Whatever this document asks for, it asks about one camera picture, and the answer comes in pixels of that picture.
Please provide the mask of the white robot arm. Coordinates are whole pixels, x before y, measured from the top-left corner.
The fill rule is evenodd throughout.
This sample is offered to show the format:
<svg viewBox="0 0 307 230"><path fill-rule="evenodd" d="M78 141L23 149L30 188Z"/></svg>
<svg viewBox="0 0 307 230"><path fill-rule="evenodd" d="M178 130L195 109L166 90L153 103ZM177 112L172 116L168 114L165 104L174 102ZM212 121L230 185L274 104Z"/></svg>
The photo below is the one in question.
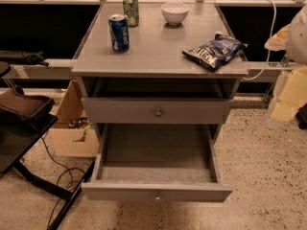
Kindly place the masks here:
<svg viewBox="0 0 307 230"><path fill-rule="evenodd" d="M279 74L269 105L270 119L288 123L307 104L307 5L265 43L272 51L286 51L290 65Z"/></svg>

